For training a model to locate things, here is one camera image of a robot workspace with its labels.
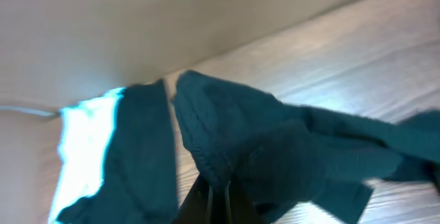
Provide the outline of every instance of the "floor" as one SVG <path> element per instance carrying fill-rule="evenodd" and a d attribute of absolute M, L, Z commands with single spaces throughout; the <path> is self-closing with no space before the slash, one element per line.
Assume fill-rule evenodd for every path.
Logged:
<path fill-rule="evenodd" d="M 309 104 L 396 122 L 440 107 L 438 0 L 363 0 L 191 67 Z M 170 93 L 178 71 L 166 76 Z M 59 128 L 61 122 L 48 123 Z M 179 194 L 198 175 L 176 124 Z M 56 139 L 41 156 L 39 220 L 47 220 L 60 162 Z M 429 183 L 370 181 L 375 194 L 361 223 L 439 223 L 440 197 Z M 304 203 L 277 223 L 339 223 Z"/>

